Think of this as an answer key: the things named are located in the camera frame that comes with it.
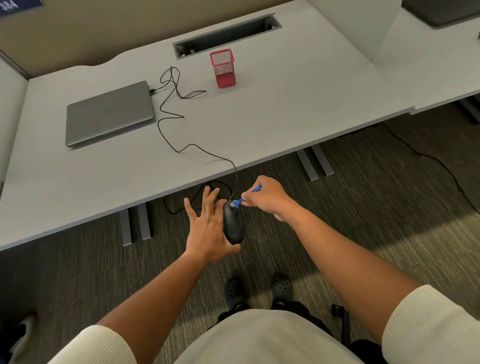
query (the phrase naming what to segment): shoe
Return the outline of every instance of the shoe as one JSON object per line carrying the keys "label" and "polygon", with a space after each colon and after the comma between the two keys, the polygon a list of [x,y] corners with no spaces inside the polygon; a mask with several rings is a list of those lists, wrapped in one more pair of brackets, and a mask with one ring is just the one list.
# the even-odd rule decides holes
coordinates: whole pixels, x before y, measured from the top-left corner
{"label": "shoe", "polygon": [[8,364],[14,364],[17,357],[25,351],[27,343],[32,335],[32,330],[35,322],[35,315],[29,315],[23,319],[23,321],[12,330],[12,342],[14,344],[8,350],[11,354]]}
{"label": "shoe", "polygon": [[234,310],[240,303],[247,304],[247,295],[240,278],[231,278],[225,285],[225,302],[228,310]]}
{"label": "shoe", "polygon": [[293,299],[292,281],[283,273],[275,273],[272,277],[272,304],[277,301],[290,302]]}

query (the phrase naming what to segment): desk surface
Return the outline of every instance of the desk surface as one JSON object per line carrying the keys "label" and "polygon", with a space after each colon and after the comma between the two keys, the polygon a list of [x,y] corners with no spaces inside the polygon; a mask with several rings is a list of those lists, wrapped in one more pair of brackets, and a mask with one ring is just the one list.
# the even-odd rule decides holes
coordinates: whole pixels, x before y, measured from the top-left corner
{"label": "desk surface", "polygon": [[[217,88],[209,52],[182,60],[174,55],[174,41],[272,12],[281,29],[228,45],[234,87]],[[197,143],[239,169],[411,108],[306,0],[134,49],[99,66],[41,76],[29,83],[0,199],[0,249],[233,172],[229,162],[196,148],[173,152],[155,124],[75,150],[65,146],[67,105],[142,80],[158,87],[171,65],[181,71],[182,93],[208,94],[168,101],[166,110],[186,118],[163,121],[162,131],[177,148]],[[153,96],[158,118],[166,95]]]}
{"label": "desk surface", "polygon": [[480,92],[480,18],[433,29],[401,9],[374,64],[424,111]]}

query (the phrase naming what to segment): ribbed cuff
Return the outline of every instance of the ribbed cuff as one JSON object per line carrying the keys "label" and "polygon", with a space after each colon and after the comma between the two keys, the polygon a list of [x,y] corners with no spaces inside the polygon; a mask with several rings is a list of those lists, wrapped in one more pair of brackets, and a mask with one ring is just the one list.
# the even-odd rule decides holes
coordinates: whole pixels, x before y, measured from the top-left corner
{"label": "ribbed cuff", "polygon": [[137,364],[127,342],[105,326],[84,329],[48,364]]}
{"label": "ribbed cuff", "polygon": [[384,358],[390,364],[410,364],[433,345],[476,322],[433,287],[419,287],[403,299],[388,320],[382,338]]}

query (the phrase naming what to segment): red pen holder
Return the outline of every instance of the red pen holder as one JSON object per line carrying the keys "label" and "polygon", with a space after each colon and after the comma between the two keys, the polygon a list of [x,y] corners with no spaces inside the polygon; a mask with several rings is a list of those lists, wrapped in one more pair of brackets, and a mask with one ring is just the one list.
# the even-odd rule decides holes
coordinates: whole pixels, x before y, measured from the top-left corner
{"label": "red pen holder", "polygon": [[235,81],[235,70],[233,68],[233,53],[231,49],[222,49],[210,53],[210,60],[215,71],[216,84],[218,88],[233,86]]}

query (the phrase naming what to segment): power cord on floor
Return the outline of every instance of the power cord on floor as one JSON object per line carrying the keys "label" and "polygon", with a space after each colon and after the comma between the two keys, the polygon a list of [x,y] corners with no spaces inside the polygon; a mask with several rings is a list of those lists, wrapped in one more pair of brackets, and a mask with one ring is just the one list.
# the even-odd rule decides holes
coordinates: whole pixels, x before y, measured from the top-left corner
{"label": "power cord on floor", "polygon": [[433,160],[436,160],[438,163],[440,163],[442,165],[443,168],[445,168],[445,170],[452,176],[453,180],[455,181],[455,184],[458,188],[458,190],[460,191],[460,193],[463,195],[463,197],[465,197],[466,201],[470,204],[470,206],[472,206],[472,209],[474,209],[479,215],[480,215],[480,211],[475,207],[475,205],[470,201],[470,199],[467,197],[467,195],[465,194],[465,191],[463,190],[463,188],[460,186],[460,183],[458,182],[458,180],[456,179],[456,177],[454,176],[454,174],[452,173],[452,171],[450,169],[448,169],[448,167],[440,160],[438,159],[437,157],[432,157],[432,156],[429,156],[427,154],[423,154],[421,152],[419,152],[418,150],[416,150],[414,147],[412,147],[410,144],[408,144],[405,140],[403,140],[402,138],[400,138],[398,135],[396,135],[394,132],[392,132],[390,130],[390,128],[388,126],[386,126],[385,123],[382,123],[383,126],[385,127],[386,130],[388,130],[388,132],[395,138],[395,139],[398,139],[400,142],[402,142],[403,144],[405,144],[407,147],[409,147],[417,156],[419,157],[427,157],[427,158],[430,158],[430,159],[433,159]]}
{"label": "power cord on floor", "polygon": [[[178,72],[178,76],[177,76],[177,79],[175,80],[174,78],[174,75],[173,75],[173,71],[176,70]],[[164,77],[165,75],[167,75],[168,73],[170,72],[170,78],[169,79],[165,79],[164,80]],[[175,152],[177,153],[181,153],[182,151],[184,151],[185,149],[187,149],[188,147],[190,146],[195,146],[197,147],[198,149],[200,149],[201,151],[205,152],[206,154],[209,154],[213,157],[216,157],[216,158],[220,158],[220,159],[223,159],[223,160],[226,160],[228,162],[230,162],[233,166],[233,169],[235,170],[235,174],[236,174],[236,182],[235,182],[235,188],[232,189],[230,188],[230,186],[228,186],[226,183],[223,183],[221,181],[211,181],[209,183],[205,183],[202,187],[200,187],[200,189],[195,193],[195,195],[193,196],[193,198],[191,199],[191,202],[193,202],[193,200],[198,196],[198,194],[200,193],[200,191],[207,185],[209,185],[210,183],[220,183],[224,186],[226,186],[230,192],[230,200],[233,198],[233,195],[235,194],[236,190],[237,190],[237,187],[238,187],[238,183],[239,183],[239,175],[238,175],[238,171],[237,171],[237,167],[235,166],[235,163],[233,163],[233,161],[231,161],[230,159],[228,158],[224,158],[224,157],[221,157],[221,156],[218,156],[216,154],[213,154],[213,153],[210,153],[210,152],[207,152],[205,149],[201,148],[200,146],[198,146],[197,144],[194,144],[194,143],[190,143],[188,145],[186,145],[185,147],[183,147],[182,149],[180,150],[177,150],[174,148],[174,146],[172,144],[170,144],[170,142],[167,140],[167,138],[163,135],[161,129],[160,129],[160,122],[162,120],[166,120],[166,119],[182,119],[184,118],[185,116],[184,115],[180,115],[180,114],[176,114],[174,112],[169,112],[169,111],[165,111],[162,109],[163,105],[167,102],[167,100],[170,98],[170,96],[173,95],[174,92],[177,93],[177,96],[181,99],[184,99],[184,100],[188,100],[188,99],[191,99],[191,98],[195,98],[195,97],[198,97],[202,94],[205,94],[206,93],[206,90],[198,90],[198,91],[192,91],[190,92],[189,94],[185,95],[185,96],[182,96],[179,89],[178,89],[178,84],[179,84],[179,80],[180,80],[180,71],[178,70],[177,67],[170,67],[168,68],[165,72],[163,72],[163,74],[160,76],[160,83],[162,84],[161,87],[159,88],[152,88],[150,89],[150,95],[154,95],[156,94],[159,90],[162,90],[164,87],[166,87],[167,85],[169,85],[170,83],[173,83],[174,87],[173,87],[173,90],[169,93],[169,95],[165,98],[165,100],[163,100],[162,104],[160,105],[160,111],[165,113],[165,114],[169,114],[171,116],[165,116],[163,118],[161,118],[160,120],[158,120],[157,122],[157,128],[158,128],[158,131],[160,132],[160,134],[162,135],[163,139],[165,139],[165,141],[167,142],[167,144],[170,146],[170,148],[172,148]],[[170,213],[171,215],[176,215],[180,212],[182,212],[185,208],[181,208],[179,210],[176,210],[176,211],[171,211],[169,209],[169,207],[167,206],[167,203],[165,202],[165,199],[163,199],[163,204],[165,206],[165,209],[167,210],[168,213]]]}

